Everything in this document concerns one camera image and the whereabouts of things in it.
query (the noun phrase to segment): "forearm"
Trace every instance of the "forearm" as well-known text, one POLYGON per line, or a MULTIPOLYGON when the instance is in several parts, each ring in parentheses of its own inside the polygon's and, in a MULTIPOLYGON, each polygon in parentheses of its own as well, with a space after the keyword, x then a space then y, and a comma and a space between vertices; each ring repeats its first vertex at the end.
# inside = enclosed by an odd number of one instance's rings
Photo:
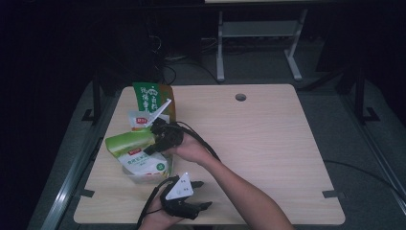
POLYGON ((152 218, 145 218, 143 224, 138 230, 166 230, 169 228, 169 226, 166 226, 165 224, 162 224, 162 222, 156 221, 152 218))
POLYGON ((201 166, 214 177, 250 227, 261 230, 293 229, 279 205, 262 190, 214 158, 201 166))

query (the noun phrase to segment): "human arm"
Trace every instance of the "human arm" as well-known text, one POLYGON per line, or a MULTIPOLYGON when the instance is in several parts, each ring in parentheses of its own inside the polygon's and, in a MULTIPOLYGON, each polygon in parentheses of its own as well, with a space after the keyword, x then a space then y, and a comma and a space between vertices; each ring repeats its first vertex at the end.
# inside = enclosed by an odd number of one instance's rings
POLYGON ((269 195, 216 160, 190 135, 185 134, 182 145, 168 152, 206 169, 252 229, 293 229, 285 213, 269 195))
POLYGON ((144 217, 143 223, 138 230, 165 230, 182 220, 182 218, 170 216, 162 210, 160 195, 161 193, 158 193, 152 200, 147 210, 147 215, 144 217))

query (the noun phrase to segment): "wrist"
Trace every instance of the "wrist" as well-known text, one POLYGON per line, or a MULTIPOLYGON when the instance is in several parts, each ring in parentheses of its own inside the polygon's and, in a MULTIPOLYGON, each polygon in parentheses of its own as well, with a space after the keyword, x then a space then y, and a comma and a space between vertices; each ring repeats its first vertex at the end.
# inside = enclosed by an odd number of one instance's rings
POLYGON ((166 230, 168 228, 169 226, 164 226, 162 222, 156 221, 156 219, 145 217, 139 230, 166 230))
POLYGON ((203 159, 197 164, 203 167, 204 169, 208 170, 212 165, 217 163, 219 163, 219 161, 215 159, 211 154, 208 154, 207 157, 205 157, 205 159, 203 159))

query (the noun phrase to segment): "gray floor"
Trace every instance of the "gray floor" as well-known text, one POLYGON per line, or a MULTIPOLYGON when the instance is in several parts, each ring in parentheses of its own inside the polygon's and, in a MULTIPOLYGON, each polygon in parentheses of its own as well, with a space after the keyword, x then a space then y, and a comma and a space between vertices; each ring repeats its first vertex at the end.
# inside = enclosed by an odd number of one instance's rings
MULTIPOLYGON (((284 58, 282 51, 286 48, 286 42, 269 41, 265 51, 254 50, 239 55, 226 55, 226 81, 223 84, 290 83, 295 87, 308 85, 325 74, 314 71, 322 47, 323 41, 319 40, 301 41, 299 44, 295 57, 304 77, 300 82, 293 80, 284 58)), ((205 68, 191 63, 191 60, 182 59, 169 65, 176 71, 177 77, 173 85, 216 84, 209 73, 215 74, 214 54, 202 57, 202 66, 205 68)), ((166 69, 165 76, 167 81, 170 81, 173 72, 166 69)), ((323 159, 348 163, 383 176, 371 145, 365 138, 364 133, 367 132, 382 150, 399 181, 405 185, 406 169, 403 164, 406 162, 406 128, 386 105, 379 90, 369 82, 366 84, 365 106, 373 107, 381 121, 360 126, 348 107, 352 102, 353 93, 347 97, 337 95, 334 86, 338 80, 332 80, 312 92, 298 92, 323 159)), ((103 116, 107 120, 111 117, 119 95, 118 93, 115 98, 108 100, 103 98, 103 102, 108 101, 103 106, 103 116)), ((92 108, 91 85, 83 92, 78 103, 29 229, 39 229, 42 226, 76 155, 82 152, 86 144, 95 142, 94 140, 104 135, 105 124, 92 126, 90 122, 81 120, 88 108, 92 108)), ((134 225, 131 224, 80 225, 73 221, 79 193, 91 167, 90 161, 76 191, 71 195, 71 202, 57 229, 133 229, 134 225)), ((388 187, 364 173, 342 165, 326 163, 326 167, 335 190, 342 195, 340 202, 346 222, 340 226, 296 226, 297 229, 406 229, 405 214, 388 187)))

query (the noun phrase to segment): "black cable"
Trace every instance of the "black cable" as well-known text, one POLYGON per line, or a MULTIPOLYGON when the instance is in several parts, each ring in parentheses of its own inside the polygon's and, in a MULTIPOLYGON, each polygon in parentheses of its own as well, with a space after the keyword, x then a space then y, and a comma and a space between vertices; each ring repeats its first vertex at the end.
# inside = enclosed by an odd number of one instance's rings
POLYGON ((149 214, 149 213, 147 213, 147 210, 148 210, 149 205, 151 204, 152 200, 153 200, 153 199, 155 198, 155 196, 158 194, 159 189, 160 189, 164 184, 166 184, 166 183, 168 183, 168 182, 170 182, 170 181, 173 181, 174 178, 177 178, 177 176, 173 176, 173 177, 169 177, 169 178, 165 179, 165 180, 162 181, 157 187, 155 187, 155 188, 153 189, 151 195, 149 196, 149 198, 148 198, 148 200, 147 200, 146 205, 145 205, 144 208, 143 208, 143 211, 141 212, 140 217, 138 218, 137 225, 135 226, 135 229, 136 229, 136 230, 141 227, 141 224, 143 223, 144 217, 145 217, 147 214, 149 214))
POLYGON ((217 38, 213 37, 213 38, 208 38, 205 40, 202 39, 202 43, 203 43, 203 41, 206 41, 206 40, 213 40, 214 42, 211 42, 209 45, 205 45, 204 47, 202 47, 202 50, 201 50, 202 55, 217 48, 217 44, 218 44, 217 38))
POLYGON ((196 65, 196 66, 202 68, 203 70, 205 70, 207 73, 209 73, 209 75, 215 80, 215 82, 218 83, 217 78, 212 74, 212 72, 210 72, 209 69, 207 69, 206 67, 204 67, 201 64, 193 63, 193 62, 187 62, 187 63, 171 63, 170 65, 196 65))
POLYGON ((177 77, 176 71, 175 71, 173 68, 171 68, 171 67, 169 67, 169 66, 167 66, 167 65, 164 65, 163 67, 164 67, 164 68, 168 68, 168 69, 170 69, 170 70, 173 72, 173 79, 172 79, 170 82, 167 82, 167 80, 165 79, 165 76, 162 75, 162 77, 163 77, 163 82, 164 82, 166 85, 171 85, 171 84, 173 84, 173 83, 175 82, 175 80, 176 80, 176 77, 177 77))
POLYGON ((331 164, 337 164, 337 165, 346 166, 346 167, 355 169, 355 170, 357 170, 357 171, 360 171, 360 172, 362 172, 362 173, 365 173, 365 174, 371 176, 372 178, 376 179, 377 181, 381 182, 382 184, 384 184, 384 185, 386 185, 387 187, 389 187, 390 189, 392 189, 392 190, 397 194, 397 196, 398 196, 404 203, 406 203, 406 197, 405 197, 403 194, 401 194, 400 191, 399 191, 397 188, 395 188, 395 186, 393 186, 391 183, 389 183, 388 181, 386 181, 384 178, 382 178, 382 177, 380 177, 380 176, 378 176, 378 175, 376 175, 376 174, 373 174, 373 173, 371 173, 371 172, 368 172, 368 171, 365 171, 365 170, 363 170, 363 169, 360 169, 360 168, 358 168, 358 167, 355 167, 355 166, 353 166, 353 165, 347 164, 347 163, 342 163, 342 162, 332 161, 332 160, 323 160, 323 161, 324 161, 325 163, 331 163, 331 164))
POLYGON ((152 211, 152 212, 147 212, 146 215, 153 214, 153 213, 157 213, 157 212, 159 212, 159 211, 161 211, 161 210, 162 210, 162 208, 161 208, 161 209, 157 209, 157 210, 152 211))
POLYGON ((199 136, 199 134, 197 134, 196 132, 191 131, 191 130, 189 130, 189 129, 185 128, 185 127, 182 127, 182 126, 165 125, 165 126, 161 126, 161 127, 172 127, 172 128, 180 129, 180 130, 186 132, 191 137, 196 139, 203 147, 205 147, 215 159, 217 159, 218 161, 221 162, 220 158, 218 157, 217 153, 215 153, 214 149, 205 140, 203 140, 203 138, 201 138, 199 136))
POLYGON ((231 39, 228 42, 223 42, 223 55, 240 56, 251 52, 248 51, 248 45, 240 40, 231 39))
POLYGON ((184 123, 184 122, 176 122, 176 124, 182 124, 182 125, 184 125, 184 126, 186 126, 186 127, 188 127, 191 131, 193 131, 194 133, 196 133, 197 134, 197 132, 196 131, 194 131, 194 129, 193 128, 191 128, 188 124, 186 124, 186 123, 184 123))

